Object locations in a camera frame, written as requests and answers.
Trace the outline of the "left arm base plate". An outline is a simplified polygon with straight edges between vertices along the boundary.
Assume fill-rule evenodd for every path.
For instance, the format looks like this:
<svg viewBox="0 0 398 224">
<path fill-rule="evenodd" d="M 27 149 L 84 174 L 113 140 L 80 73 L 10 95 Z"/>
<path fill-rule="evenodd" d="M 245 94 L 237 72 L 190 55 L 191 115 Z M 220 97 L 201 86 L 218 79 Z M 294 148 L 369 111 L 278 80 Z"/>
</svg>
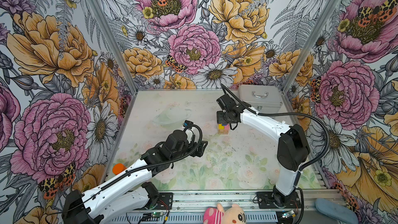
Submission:
<svg viewBox="0 0 398 224">
<path fill-rule="evenodd" d="M 173 196 L 171 192 L 161 192 L 158 196 L 151 197 L 144 207 L 134 210 L 169 210 L 173 205 Z"/>
</svg>

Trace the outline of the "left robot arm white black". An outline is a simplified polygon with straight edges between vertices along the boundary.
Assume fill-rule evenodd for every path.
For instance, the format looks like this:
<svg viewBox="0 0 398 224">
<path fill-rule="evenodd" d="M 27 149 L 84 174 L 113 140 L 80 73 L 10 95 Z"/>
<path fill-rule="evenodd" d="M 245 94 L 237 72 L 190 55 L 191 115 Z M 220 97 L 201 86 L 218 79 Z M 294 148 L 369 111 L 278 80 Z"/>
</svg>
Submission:
<svg viewBox="0 0 398 224">
<path fill-rule="evenodd" d="M 175 130 L 112 179 L 83 193 L 71 192 L 62 211 L 63 222 L 105 224 L 130 210 L 152 208 L 159 192 L 150 179 L 188 156 L 202 156 L 206 145 L 195 124 Z"/>
</svg>

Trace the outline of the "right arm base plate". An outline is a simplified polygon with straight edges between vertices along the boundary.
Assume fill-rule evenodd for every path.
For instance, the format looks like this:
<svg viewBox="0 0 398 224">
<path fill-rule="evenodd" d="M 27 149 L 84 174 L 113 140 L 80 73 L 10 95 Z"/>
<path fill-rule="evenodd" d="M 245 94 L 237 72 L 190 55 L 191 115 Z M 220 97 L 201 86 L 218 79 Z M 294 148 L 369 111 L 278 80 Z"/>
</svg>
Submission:
<svg viewBox="0 0 398 224">
<path fill-rule="evenodd" d="M 257 192 L 254 202 L 260 209 L 298 209 L 302 206 L 299 194 L 295 191 L 288 196 L 273 191 Z"/>
</svg>

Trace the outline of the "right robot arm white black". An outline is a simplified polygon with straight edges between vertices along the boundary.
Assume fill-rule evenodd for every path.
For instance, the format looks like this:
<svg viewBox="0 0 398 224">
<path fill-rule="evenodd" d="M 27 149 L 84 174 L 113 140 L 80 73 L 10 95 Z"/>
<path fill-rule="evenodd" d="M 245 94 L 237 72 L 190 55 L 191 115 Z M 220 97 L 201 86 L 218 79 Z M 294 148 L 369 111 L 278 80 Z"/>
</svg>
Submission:
<svg viewBox="0 0 398 224">
<path fill-rule="evenodd" d="M 242 102 L 225 85 L 222 84 L 221 88 L 224 95 L 217 99 L 221 108 L 217 112 L 218 124 L 228 124 L 231 130 L 234 130 L 242 123 L 276 142 L 276 157 L 280 164 L 280 171 L 272 199 L 277 207 L 286 207 L 291 200 L 296 198 L 295 191 L 311 150 L 300 125 L 288 125 L 275 120 L 274 117 L 293 116 L 295 113 L 260 113 L 249 104 Z"/>
</svg>

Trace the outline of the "natural wood block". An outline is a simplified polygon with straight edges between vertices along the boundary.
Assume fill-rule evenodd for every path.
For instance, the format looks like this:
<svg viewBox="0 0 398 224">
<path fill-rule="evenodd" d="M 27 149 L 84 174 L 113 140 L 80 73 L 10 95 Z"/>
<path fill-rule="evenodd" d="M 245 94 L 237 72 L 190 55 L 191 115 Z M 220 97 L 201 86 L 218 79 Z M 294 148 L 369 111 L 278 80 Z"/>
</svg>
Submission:
<svg viewBox="0 0 398 224">
<path fill-rule="evenodd" d="M 218 130 L 218 134 L 220 134 L 220 135 L 228 135 L 229 134 L 229 130 L 227 130 L 227 129 L 219 129 Z"/>
</svg>

